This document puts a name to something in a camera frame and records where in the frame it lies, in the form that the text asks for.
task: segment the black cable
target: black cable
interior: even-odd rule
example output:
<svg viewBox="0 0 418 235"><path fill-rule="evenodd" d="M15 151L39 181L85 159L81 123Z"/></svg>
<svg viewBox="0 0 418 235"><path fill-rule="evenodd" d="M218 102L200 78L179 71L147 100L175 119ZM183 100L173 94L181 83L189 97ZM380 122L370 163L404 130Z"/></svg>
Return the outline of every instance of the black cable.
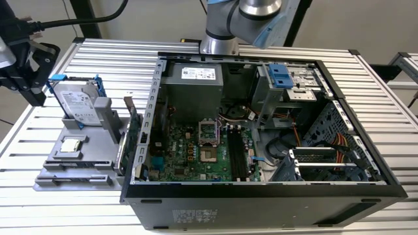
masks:
<svg viewBox="0 0 418 235"><path fill-rule="evenodd" d="M283 136L284 136L286 134L291 133L291 132L292 132L292 129L287 129L287 130L280 131L279 136L275 137L275 138L272 138L272 139L268 141L268 143L266 144L266 147L264 147L264 151L266 151L266 153L267 153L266 157L268 156L268 157L271 157L271 158L280 159L280 160L284 159L286 155L275 155L275 154L272 154L272 153L270 152L270 146L271 146L272 144L275 144L275 142L279 142L286 148L292 149L292 148L295 147L295 145L292 145L292 144L288 143L286 140L283 140Z"/></svg>
<svg viewBox="0 0 418 235"><path fill-rule="evenodd" d="M262 161L262 162L264 162L270 166L276 166L276 165L270 164L267 161Z"/></svg>
<svg viewBox="0 0 418 235"><path fill-rule="evenodd" d="M72 20L43 22L43 23L37 24L36 29L39 29L37 31L41 31L47 28L60 27L60 26L65 26L65 25L89 24L89 23L93 24L93 23L111 21L112 19L115 19L121 14L127 3L128 3L128 0L123 0L117 11L109 16L99 17L99 18L93 18L93 19L72 19Z"/></svg>
<svg viewBox="0 0 418 235"><path fill-rule="evenodd" d="M67 4L65 4L65 0L63 0L64 3L64 8L65 8L65 13L67 13L67 17L69 19L69 14L68 14L68 9L67 9ZM73 32L76 33L76 37L79 37L77 31L76 31L76 27L73 25L71 25Z"/></svg>
<svg viewBox="0 0 418 235"><path fill-rule="evenodd" d="M9 121L7 121L7 120L3 120L1 118L0 118L0 121L3 121L4 123L7 123L7 124L9 124L9 125L15 125L12 122L9 122Z"/></svg>
<svg viewBox="0 0 418 235"><path fill-rule="evenodd" d="M201 8L203 8L203 10L204 10L204 14L207 15L207 14L208 14L207 9L204 8L204 5L203 5L201 0L199 0L199 1L200 1Z"/></svg>
<svg viewBox="0 0 418 235"><path fill-rule="evenodd" d="M407 105L407 108L411 108L411 106L412 106L414 103L415 103L415 100L417 100L417 98L414 98L414 99L411 100L411 103Z"/></svg>

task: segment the blue latch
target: blue latch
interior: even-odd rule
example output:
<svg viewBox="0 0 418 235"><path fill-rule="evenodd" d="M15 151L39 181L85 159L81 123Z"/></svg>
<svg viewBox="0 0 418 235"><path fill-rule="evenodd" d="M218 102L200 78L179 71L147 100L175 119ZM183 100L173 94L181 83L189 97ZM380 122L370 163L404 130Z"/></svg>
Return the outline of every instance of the blue latch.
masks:
<svg viewBox="0 0 418 235"><path fill-rule="evenodd" d="M95 80L96 83L97 83L99 95L100 95L101 97L107 97L107 95L105 95L105 90L104 90L104 86L103 86L103 80L101 80L101 77L99 77L97 74L96 74L96 77L93 77L93 80Z"/></svg>
<svg viewBox="0 0 418 235"><path fill-rule="evenodd" d="M65 74L53 74L49 78L51 81L64 81L67 79Z"/></svg>
<svg viewBox="0 0 418 235"><path fill-rule="evenodd" d="M274 80L274 87L276 88L292 88L294 82L288 75L286 65L270 64L268 65L268 75Z"/></svg>

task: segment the power cable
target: power cable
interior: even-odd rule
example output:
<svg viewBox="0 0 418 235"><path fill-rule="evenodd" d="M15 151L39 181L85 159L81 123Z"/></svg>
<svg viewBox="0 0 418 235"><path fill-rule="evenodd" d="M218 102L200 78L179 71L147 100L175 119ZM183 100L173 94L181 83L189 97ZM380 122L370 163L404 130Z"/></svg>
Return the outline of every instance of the power cable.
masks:
<svg viewBox="0 0 418 235"><path fill-rule="evenodd" d="M207 12L207 9L204 8L204 4L203 4L201 0L199 0L199 1L200 1L201 8L203 8L203 10L204 10L204 14L207 15L208 12Z"/></svg>
<svg viewBox="0 0 418 235"><path fill-rule="evenodd" d="M3 120L1 118L0 118L0 121L4 122L4 123L7 123L7 124L9 124L9 125L12 125L12 126L15 125L12 122L9 122L9 121L7 121L7 120Z"/></svg>
<svg viewBox="0 0 418 235"><path fill-rule="evenodd" d="M71 19L71 18L69 18L69 14L68 14L68 9L67 9L65 0L63 0L63 3L64 3L64 8L65 8L67 17L68 17L68 19ZM76 37L79 37L77 31L76 31L76 27L73 26L73 24L71 25L71 27L72 27L72 29L73 29L73 32L76 33Z"/></svg>
<svg viewBox="0 0 418 235"><path fill-rule="evenodd" d="M111 21L112 19L115 19L123 12L125 5L128 3L128 0L123 0L120 7L117 9L117 11L105 17L99 17L99 18L93 18L93 19L72 19L72 20L60 20L60 21L49 21L49 22L33 22L32 23L32 31L33 32L39 32L45 30L47 28L53 28L53 27L60 27L60 26L65 26L65 25L73 25L73 24L93 24L93 23L101 23L101 22L107 22Z"/></svg>

